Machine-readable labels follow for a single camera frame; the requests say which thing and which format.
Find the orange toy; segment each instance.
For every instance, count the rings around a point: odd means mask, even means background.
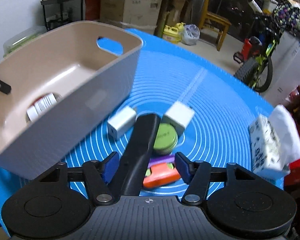
[[[172,163],[160,163],[150,167],[151,174],[146,176],[143,180],[143,186],[145,188],[154,188],[167,185],[175,182],[181,178],[177,169],[173,166],[170,168]]]

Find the metal rivet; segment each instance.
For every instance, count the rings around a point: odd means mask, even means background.
[[[195,194],[189,194],[185,196],[185,200],[191,203],[196,203],[198,201],[200,201],[200,197],[198,195]]]
[[[99,202],[109,202],[112,200],[112,197],[108,194],[100,194],[99,196],[96,197],[96,200],[98,200]]]

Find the blue mat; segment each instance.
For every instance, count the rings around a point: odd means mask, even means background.
[[[162,116],[179,100],[194,109],[195,116],[179,138],[173,154],[181,151],[190,160],[208,161],[216,167],[236,162],[250,170],[248,125],[259,114],[269,116],[272,106],[204,58],[141,31],[129,31],[140,36],[144,46],[131,94],[109,117],[124,106],[136,108],[138,114],[155,112]],[[114,53],[122,53],[121,46],[109,40],[99,40],[98,44]],[[103,160],[112,151],[122,154],[130,135],[131,130],[120,140],[113,141],[107,135],[105,120],[65,157],[65,161],[73,167],[90,159]],[[4,201],[25,183],[26,180],[0,168],[0,213]],[[282,180],[274,183],[282,188]],[[71,183],[71,187],[86,195],[83,183]],[[223,183],[211,183],[208,195],[221,187]],[[179,180],[165,187],[142,190],[141,195],[181,197],[186,189],[187,185]]]

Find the transparent plastic container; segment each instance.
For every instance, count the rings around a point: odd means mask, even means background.
[[[44,34],[45,32],[47,32],[45,26],[35,26],[17,34],[16,36],[7,40],[3,44],[3,50],[4,50],[3,56],[5,57],[9,53],[13,52],[15,49],[20,48],[28,41],[33,40],[34,38],[38,37],[41,34]]]

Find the ribbed gray panel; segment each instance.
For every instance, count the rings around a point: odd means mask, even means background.
[[[215,229],[200,208],[184,206],[174,196],[123,196],[114,205],[96,208],[83,227],[59,240],[197,239],[235,238]]]

